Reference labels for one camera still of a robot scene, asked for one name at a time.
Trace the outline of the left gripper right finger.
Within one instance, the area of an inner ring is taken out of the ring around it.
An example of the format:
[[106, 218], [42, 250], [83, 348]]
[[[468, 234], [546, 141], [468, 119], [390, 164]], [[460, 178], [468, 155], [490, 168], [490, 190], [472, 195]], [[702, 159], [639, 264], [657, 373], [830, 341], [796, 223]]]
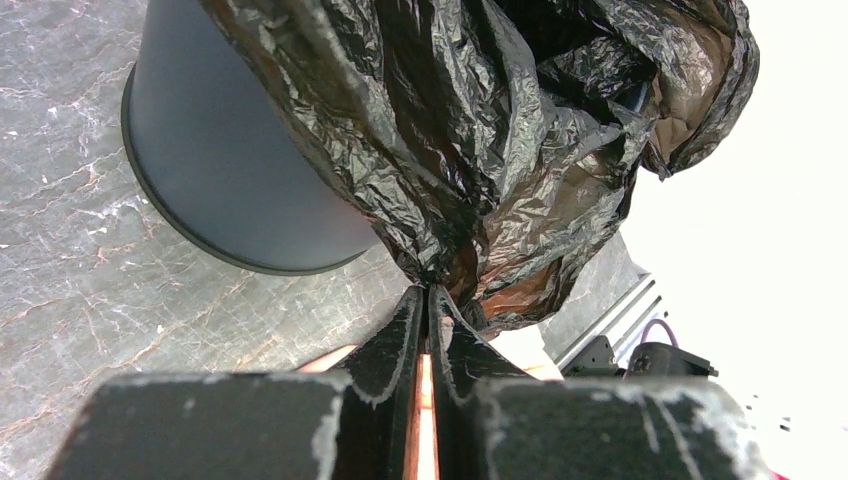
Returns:
[[427, 291], [443, 479], [768, 479], [744, 414], [695, 378], [536, 379]]

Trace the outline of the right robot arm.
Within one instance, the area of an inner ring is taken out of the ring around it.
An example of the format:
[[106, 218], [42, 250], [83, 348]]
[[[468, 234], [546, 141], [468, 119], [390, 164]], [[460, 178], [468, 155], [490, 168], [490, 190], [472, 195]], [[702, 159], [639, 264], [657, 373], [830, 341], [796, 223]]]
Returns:
[[678, 347], [659, 342], [638, 345], [627, 367], [615, 362], [606, 336], [595, 336], [560, 372], [568, 377], [718, 377], [712, 364]]

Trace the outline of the black trash bag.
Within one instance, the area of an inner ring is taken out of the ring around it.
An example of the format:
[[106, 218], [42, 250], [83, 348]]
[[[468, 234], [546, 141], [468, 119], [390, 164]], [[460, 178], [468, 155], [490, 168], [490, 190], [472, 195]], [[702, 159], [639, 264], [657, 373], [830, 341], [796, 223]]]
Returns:
[[206, 1], [321, 180], [481, 331], [542, 322], [662, 179], [730, 134], [742, 1]]

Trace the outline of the dark blue trash bin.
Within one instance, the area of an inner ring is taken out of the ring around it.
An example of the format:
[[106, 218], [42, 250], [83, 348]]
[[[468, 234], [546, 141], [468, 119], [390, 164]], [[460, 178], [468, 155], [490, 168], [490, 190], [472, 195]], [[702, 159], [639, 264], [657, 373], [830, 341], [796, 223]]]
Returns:
[[378, 242], [301, 155], [259, 81], [196, 1], [148, 4], [121, 128], [156, 210], [226, 263], [312, 275]]

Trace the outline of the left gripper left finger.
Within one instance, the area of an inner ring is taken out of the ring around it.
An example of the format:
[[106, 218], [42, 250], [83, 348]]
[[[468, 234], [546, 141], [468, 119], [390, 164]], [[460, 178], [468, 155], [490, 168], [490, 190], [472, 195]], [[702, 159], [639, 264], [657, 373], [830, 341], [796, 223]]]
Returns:
[[124, 375], [89, 398], [51, 479], [411, 479], [424, 292], [319, 373]]

